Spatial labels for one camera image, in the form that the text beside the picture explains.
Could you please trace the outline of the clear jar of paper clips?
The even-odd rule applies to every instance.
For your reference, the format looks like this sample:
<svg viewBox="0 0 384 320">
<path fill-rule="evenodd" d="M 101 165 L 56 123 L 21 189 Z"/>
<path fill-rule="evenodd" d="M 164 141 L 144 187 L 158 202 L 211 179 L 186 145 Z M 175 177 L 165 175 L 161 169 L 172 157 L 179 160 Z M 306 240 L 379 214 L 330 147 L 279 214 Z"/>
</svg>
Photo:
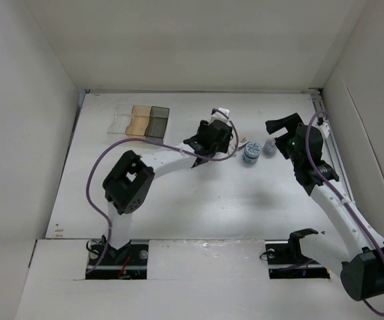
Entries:
<svg viewBox="0 0 384 320">
<path fill-rule="evenodd" d="M 277 146 L 274 138 L 268 138 L 265 141 L 262 152 L 268 157 L 272 157 L 277 153 Z"/>
</svg>

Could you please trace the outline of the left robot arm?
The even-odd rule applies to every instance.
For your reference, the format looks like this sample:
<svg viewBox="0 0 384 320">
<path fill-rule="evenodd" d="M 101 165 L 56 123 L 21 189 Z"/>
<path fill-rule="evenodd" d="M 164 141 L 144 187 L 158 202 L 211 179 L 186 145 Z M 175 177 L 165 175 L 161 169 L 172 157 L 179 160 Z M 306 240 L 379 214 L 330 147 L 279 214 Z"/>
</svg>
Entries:
<svg viewBox="0 0 384 320">
<path fill-rule="evenodd" d="M 138 155 L 126 151 L 103 181 L 106 200 L 112 204 L 112 228 L 108 230 L 104 256 L 112 264 L 127 258 L 131 215 L 144 204 L 154 180 L 183 169 L 192 169 L 209 161 L 221 161 L 218 154 L 228 152 L 238 134 L 232 124 L 222 120 L 202 120 L 197 133 L 176 146 L 164 145 L 162 151 Z"/>
</svg>

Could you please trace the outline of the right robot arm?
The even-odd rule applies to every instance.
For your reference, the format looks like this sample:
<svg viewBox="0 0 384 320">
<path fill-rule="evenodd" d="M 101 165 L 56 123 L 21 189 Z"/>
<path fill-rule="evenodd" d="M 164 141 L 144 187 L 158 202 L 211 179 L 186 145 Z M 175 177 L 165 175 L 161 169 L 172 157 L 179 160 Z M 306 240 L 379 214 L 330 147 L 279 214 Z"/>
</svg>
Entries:
<svg viewBox="0 0 384 320">
<path fill-rule="evenodd" d="M 294 113 L 266 121 L 265 126 L 270 134 L 286 130 L 275 138 L 275 145 L 292 162 L 296 181 L 326 214 L 341 243 L 322 231 L 306 228 L 292 232 L 281 253 L 289 263 L 314 260 L 330 270 L 355 301 L 383 295 L 384 237 L 370 226 L 346 194 L 334 168 L 323 160 L 323 146 L 329 136 L 326 114 L 316 113 L 311 120 L 318 124 L 305 124 Z"/>
</svg>

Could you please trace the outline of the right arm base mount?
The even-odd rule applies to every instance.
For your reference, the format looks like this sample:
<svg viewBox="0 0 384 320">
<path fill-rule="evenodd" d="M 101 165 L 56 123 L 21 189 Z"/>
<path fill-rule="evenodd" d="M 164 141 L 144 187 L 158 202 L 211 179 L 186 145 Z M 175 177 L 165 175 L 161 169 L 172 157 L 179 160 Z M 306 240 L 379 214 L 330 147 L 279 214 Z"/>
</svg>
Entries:
<svg viewBox="0 0 384 320">
<path fill-rule="evenodd" d="M 268 266 L 269 278 L 278 279 L 330 279 L 329 271 L 318 262 L 293 253 L 288 240 L 265 240 L 259 256 Z"/>
</svg>

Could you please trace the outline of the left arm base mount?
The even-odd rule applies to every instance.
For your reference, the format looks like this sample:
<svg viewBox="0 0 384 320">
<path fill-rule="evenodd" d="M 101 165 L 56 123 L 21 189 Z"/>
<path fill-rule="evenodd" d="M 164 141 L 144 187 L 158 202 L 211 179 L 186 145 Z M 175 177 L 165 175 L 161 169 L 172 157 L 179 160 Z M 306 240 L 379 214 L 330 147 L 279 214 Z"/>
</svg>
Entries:
<svg viewBox="0 0 384 320">
<path fill-rule="evenodd" d="M 88 262 L 85 270 L 86 280 L 145 280 L 147 278 L 147 262 L 149 243 L 143 241 L 128 242 L 119 250 L 108 246 L 100 264 L 97 264 L 106 239 L 88 240 Z"/>
</svg>

